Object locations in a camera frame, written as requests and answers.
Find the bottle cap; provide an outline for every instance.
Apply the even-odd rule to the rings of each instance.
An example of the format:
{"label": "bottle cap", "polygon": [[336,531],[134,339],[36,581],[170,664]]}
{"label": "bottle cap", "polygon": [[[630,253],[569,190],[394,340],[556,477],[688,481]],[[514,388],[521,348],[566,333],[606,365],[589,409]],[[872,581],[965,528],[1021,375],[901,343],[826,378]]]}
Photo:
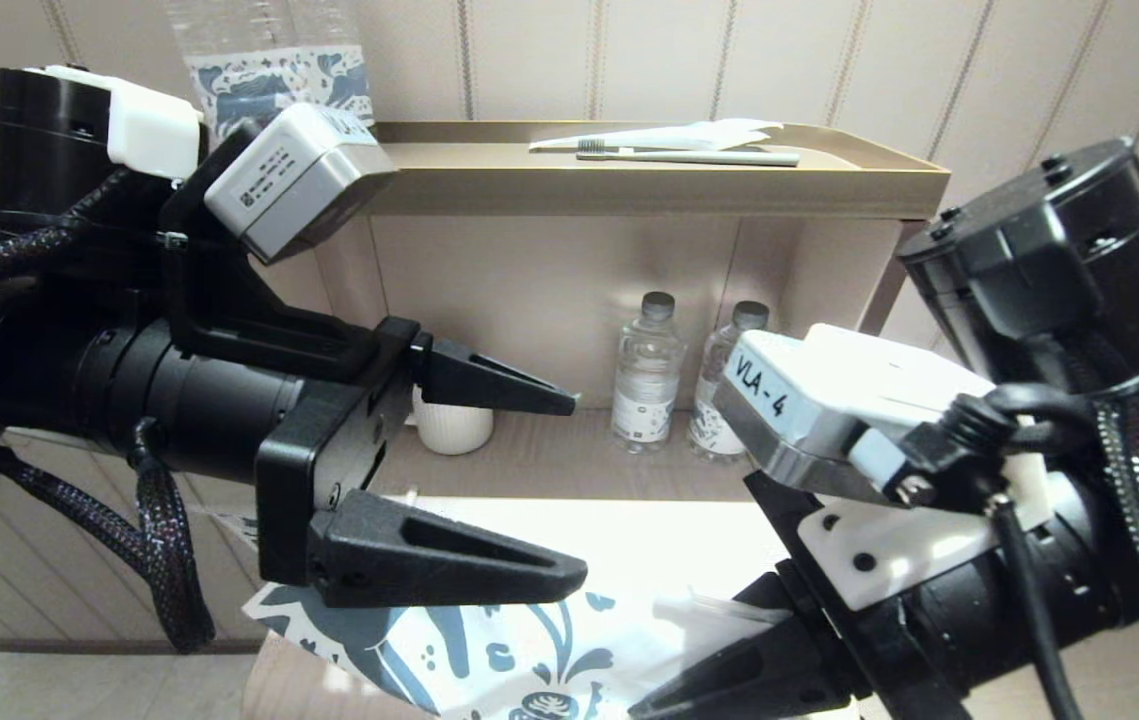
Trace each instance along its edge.
{"label": "bottle cap", "polygon": [[665,320],[675,313],[675,300],[665,292],[646,292],[641,314],[650,320]]}
{"label": "bottle cap", "polygon": [[757,332],[769,324],[769,306],[746,300],[734,305],[734,325],[743,332]]}

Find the white cup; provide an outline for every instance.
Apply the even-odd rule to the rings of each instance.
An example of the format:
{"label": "white cup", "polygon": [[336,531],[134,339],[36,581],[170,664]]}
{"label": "white cup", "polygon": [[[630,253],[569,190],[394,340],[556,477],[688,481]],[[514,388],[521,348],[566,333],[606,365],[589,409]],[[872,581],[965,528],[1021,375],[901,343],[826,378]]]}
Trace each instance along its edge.
{"label": "white cup", "polygon": [[424,402],[423,388],[418,386],[413,386],[413,419],[423,444],[439,455],[477,450],[493,434],[493,411],[487,407]]}

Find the toothbrush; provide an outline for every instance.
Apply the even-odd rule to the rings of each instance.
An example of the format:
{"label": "toothbrush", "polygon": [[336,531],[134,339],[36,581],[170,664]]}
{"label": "toothbrush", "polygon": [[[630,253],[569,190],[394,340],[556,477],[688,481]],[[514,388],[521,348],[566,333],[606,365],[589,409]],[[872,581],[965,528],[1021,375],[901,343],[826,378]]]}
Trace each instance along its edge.
{"label": "toothbrush", "polygon": [[579,140],[579,159],[626,159],[642,163],[700,163],[710,165],[767,165],[768,167],[796,167],[801,161],[795,152],[734,152],[734,150],[648,150],[634,152],[632,147],[611,150],[603,140]]}

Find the wooden shelf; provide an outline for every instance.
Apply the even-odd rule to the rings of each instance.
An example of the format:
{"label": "wooden shelf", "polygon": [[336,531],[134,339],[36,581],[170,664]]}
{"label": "wooden shelf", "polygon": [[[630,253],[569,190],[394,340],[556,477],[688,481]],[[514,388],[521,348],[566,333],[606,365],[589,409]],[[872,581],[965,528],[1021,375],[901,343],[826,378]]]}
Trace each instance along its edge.
{"label": "wooden shelf", "polygon": [[363,210],[383,215],[933,216],[950,173],[861,137],[789,124],[761,144],[798,167],[577,159],[528,142],[653,123],[380,123],[400,169]]}
{"label": "wooden shelf", "polygon": [[472,455],[428,451],[415,428],[403,428],[369,486],[380,496],[604,498],[751,502],[741,478],[747,460],[711,465],[685,444],[689,414],[675,414],[658,455],[632,456],[615,447],[609,410],[570,418],[498,414],[493,436]]}

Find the plastic water bottle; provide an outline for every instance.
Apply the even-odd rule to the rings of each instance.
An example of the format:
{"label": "plastic water bottle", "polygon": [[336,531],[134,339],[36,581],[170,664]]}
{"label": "plastic water bottle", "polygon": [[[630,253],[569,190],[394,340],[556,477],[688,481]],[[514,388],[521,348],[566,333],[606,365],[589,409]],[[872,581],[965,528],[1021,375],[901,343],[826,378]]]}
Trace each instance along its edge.
{"label": "plastic water bottle", "polygon": [[641,316],[624,325],[618,341],[614,436],[631,455],[659,451],[671,431],[671,406],[688,347],[675,332],[674,314],[674,297],[646,293]]}
{"label": "plastic water bottle", "polygon": [[689,448],[698,459],[710,463],[729,464],[746,455],[738,436],[729,429],[720,411],[711,403],[721,378],[724,377],[726,361],[734,352],[734,343],[744,332],[756,332],[769,322],[769,306],[760,302],[739,302],[734,305],[734,321],[711,333],[706,350],[702,354],[702,370],[698,387],[693,396],[693,419],[689,420]]}

